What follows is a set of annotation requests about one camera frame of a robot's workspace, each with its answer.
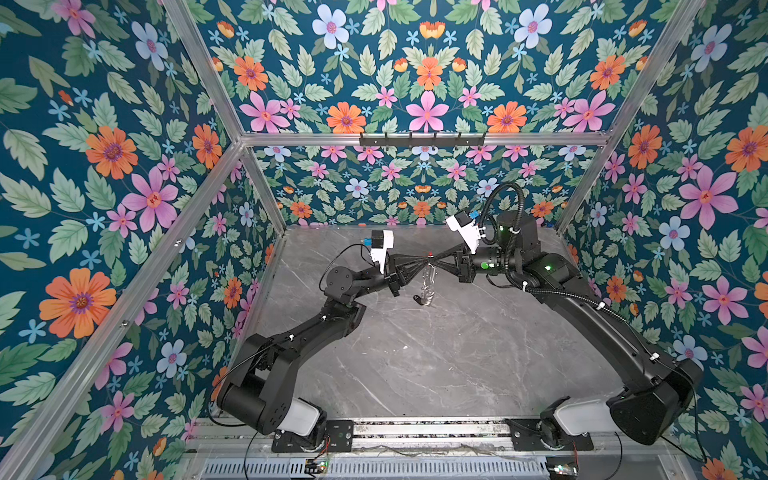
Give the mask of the steel keyring with red handle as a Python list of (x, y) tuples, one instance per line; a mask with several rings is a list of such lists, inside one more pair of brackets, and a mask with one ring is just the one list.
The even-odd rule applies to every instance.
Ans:
[(422, 285), (418, 295), (414, 296), (414, 300), (422, 307), (428, 307), (433, 303), (435, 297), (435, 279), (437, 274), (437, 268), (432, 263), (433, 256), (429, 255), (424, 267), (421, 270)]

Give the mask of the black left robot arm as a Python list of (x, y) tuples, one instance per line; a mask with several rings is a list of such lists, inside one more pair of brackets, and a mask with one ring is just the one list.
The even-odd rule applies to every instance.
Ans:
[(353, 271), (335, 266), (324, 274), (325, 302), (297, 327), (248, 337), (228, 373), (215, 386), (216, 406), (260, 434), (289, 432), (317, 443), (327, 414), (295, 395), (299, 370), (313, 356), (350, 335), (361, 323), (362, 296), (388, 290), (394, 296), (433, 258), (390, 255), (383, 266)]

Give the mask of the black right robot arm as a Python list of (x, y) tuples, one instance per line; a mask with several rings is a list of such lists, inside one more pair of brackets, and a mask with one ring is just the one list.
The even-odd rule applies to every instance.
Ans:
[(504, 288), (525, 292), (563, 317), (622, 381), (612, 394), (563, 397), (550, 404), (536, 428), (545, 447), (560, 449), (567, 438), (592, 433), (622, 434), (652, 445), (683, 413), (697, 409), (702, 368), (649, 343), (594, 293), (570, 260), (544, 251), (519, 185), (500, 184), (480, 211), (459, 211), (445, 223), (463, 243), (435, 256), (434, 267), (462, 283), (473, 282), (478, 274), (503, 278)]

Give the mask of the black hook rail on wall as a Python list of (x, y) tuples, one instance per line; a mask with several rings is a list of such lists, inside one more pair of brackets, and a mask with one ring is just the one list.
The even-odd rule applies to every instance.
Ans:
[(448, 134), (448, 133), (420, 133), (407, 134), (360, 134), (358, 142), (360, 146), (370, 147), (473, 147), (483, 146), (486, 141), (485, 134)]

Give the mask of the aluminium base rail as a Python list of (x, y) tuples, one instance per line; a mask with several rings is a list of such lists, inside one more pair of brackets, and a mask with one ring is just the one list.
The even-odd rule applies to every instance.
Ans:
[(589, 433), (593, 451), (516, 451), (506, 417), (357, 417), (332, 420), (354, 422), (352, 450), (348, 453), (391, 452), (408, 454), (423, 451), (478, 451), (482, 455), (543, 454), (566, 455), (674, 455), (664, 440), (641, 445), (623, 434)]

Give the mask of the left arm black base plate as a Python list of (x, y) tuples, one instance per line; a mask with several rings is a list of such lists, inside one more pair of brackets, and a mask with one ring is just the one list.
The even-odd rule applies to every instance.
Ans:
[(278, 431), (273, 439), (273, 453), (348, 453), (352, 450), (354, 422), (351, 420), (322, 420), (308, 436)]

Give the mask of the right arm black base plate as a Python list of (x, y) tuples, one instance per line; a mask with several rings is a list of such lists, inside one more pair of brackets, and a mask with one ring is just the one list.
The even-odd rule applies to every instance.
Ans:
[(571, 436), (553, 421), (534, 418), (506, 418), (510, 438), (516, 451), (593, 451), (594, 443), (588, 434)]

